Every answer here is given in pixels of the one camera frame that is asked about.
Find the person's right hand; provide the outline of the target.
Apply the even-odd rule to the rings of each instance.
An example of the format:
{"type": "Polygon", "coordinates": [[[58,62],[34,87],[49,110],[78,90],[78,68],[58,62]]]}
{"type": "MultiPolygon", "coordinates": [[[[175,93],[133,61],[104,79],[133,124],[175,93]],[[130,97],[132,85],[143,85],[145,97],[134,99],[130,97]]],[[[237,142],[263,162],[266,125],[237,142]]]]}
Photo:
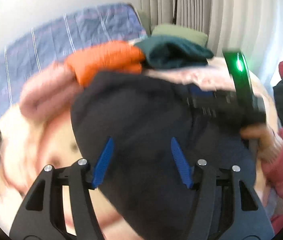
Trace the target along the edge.
{"type": "Polygon", "coordinates": [[[244,127],[240,135],[242,139],[257,140],[257,156],[267,163],[274,162],[282,151],[283,139],[266,124],[244,127]]]}

